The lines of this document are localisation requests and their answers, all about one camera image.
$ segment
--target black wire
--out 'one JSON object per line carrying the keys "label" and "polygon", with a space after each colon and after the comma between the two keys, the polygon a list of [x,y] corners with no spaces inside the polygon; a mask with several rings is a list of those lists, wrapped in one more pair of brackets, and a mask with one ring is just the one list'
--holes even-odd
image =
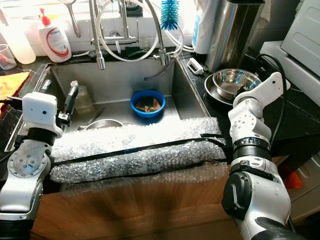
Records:
{"label": "black wire", "polygon": [[288,226],[289,226],[290,230],[291,230],[293,233],[296,233],[294,223],[292,222],[292,219],[291,219],[290,216],[289,216],[289,219],[288,219]]}
{"label": "black wire", "polygon": [[17,149],[13,149],[13,151],[10,151],[7,153],[7,155],[5,155],[3,158],[0,159],[0,164],[2,164],[5,160],[7,160],[8,158],[10,158],[10,156],[16,151]]}
{"label": "black wire", "polygon": [[283,101],[282,101],[282,108],[281,108],[281,113],[280,113],[280,117],[279,117],[279,120],[278,120],[278,123],[275,127],[275,130],[273,132],[273,135],[272,135],[272,138],[270,140],[270,151],[272,150],[272,147],[275,143],[275,139],[276,139],[276,136],[279,132],[279,129],[281,127],[281,124],[283,122],[283,119],[284,119],[284,116],[285,116],[285,112],[286,112],[286,108],[287,108],[287,84],[286,84],[286,75],[285,75],[285,70],[284,68],[282,67],[281,63],[279,62],[278,59],[276,59],[274,56],[270,55],[270,54],[267,54],[267,53],[261,53],[259,54],[258,56],[256,56],[255,58],[255,62],[257,63],[258,62],[258,59],[263,57],[263,56],[266,56],[266,57],[269,57],[271,58],[276,64],[277,64],[277,67],[279,68],[279,72],[281,73],[281,77],[282,77],[282,87],[283,87]]}

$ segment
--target plastic cup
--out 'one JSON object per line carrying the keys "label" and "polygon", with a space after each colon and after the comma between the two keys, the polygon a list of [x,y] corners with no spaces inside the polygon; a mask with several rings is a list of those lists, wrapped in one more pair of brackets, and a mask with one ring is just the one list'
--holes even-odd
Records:
{"label": "plastic cup", "polygon": [[14,69],[17,63],[12,56],[7,44],[0,44],[0,67],[5,70]]}
{"label": "plastic cup", "polygon": [[141,37],[141,42],[142,42],[142,50],[146,53],[150,49],[150,41],[149,37]]}

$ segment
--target stainless steel bowl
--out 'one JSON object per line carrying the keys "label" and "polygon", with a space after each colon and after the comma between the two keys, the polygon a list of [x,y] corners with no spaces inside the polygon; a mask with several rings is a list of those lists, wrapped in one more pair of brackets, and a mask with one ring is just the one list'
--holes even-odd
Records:
{"label": "stainless steel bowl", "polygon": [[109,128],[109,127],[122,127],[123,124],[114,119],[101,119],[98,121],[94,121],[93,123],[86,126],[85,130],[87,129],[102,129],[102,128]]}
{"label": "stainless steel bowl", "polygon": [[235,99],[242,86],[245,91],[250,91],[261,83],[256,75],[242,69],[223,69],[217,71],[212,78],[218,94],[229,101]]}

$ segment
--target bubble wrap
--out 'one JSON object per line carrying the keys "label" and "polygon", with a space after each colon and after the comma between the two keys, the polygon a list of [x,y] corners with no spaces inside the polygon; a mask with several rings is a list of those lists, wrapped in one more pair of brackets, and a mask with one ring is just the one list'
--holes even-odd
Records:
{"label": "bubble wrap", "polygon": [[[143,147],[171,141],[199,138],[200,134],[220,134],[214,117],[177,120],[148,126],[109,127],[65,134],[58,139],[51,156],[55,162]],[[55,166],[50,175],[59,183],[81,183],[105,178],[151,174],[163,170],[218,159],[223,150],[211,142],[189,142],[125,155]]]}
{"label": "bubble wrap", "polygon": [[168,184],[168,183],[204,183],[220,179],[228,174],[226,162],[205,163],[190,169],[161,172],[156,175],[139,177],[118,177],[96,182],[85,182],[78,184],[65,183],[61,191],[66,196],[74,196],[88,192],[100,192],[106,189],[120,188],[134,184]]}
{"label": "bubble wrap", "polygon": [[215,117],[200,117],[146,126],[127,125],[66,133],[55,141],[51,156],[61,162],[183,139],[221,134]]}

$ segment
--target kitchen sink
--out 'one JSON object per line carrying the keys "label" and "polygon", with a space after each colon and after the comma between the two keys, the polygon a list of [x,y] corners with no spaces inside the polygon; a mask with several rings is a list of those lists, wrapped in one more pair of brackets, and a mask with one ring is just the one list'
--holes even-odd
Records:
{"label": "kitchen sink", "polygon": [[[159,61],[147,58],[138,62],[106,62],[106,70],[98,70],[95,62],[49,64],[43,71],[35,91],[38,91],[47,79],[52,81],[48,94],[57,97],[58,109],[64,109],[70,83],[77,80],[79,85],[86,86],[92,99],[95,111],[104,108],[97,118],[115,119],[123,124],[148,125],[176,119],[209,117],[195,87],[178,59],[159,77],[145,80],[162,70]],[[162,93],[166,104],[163,112],[154,118],[142,118],[130,107],[132,95],[140,90],[153,89]],[[85,125],[93,115],[80,115],[74,110],[72,124],[65,132],[73,132]],[[17,134],[24,135],[20,119],[12,133],[7,150],[13,146]]]}

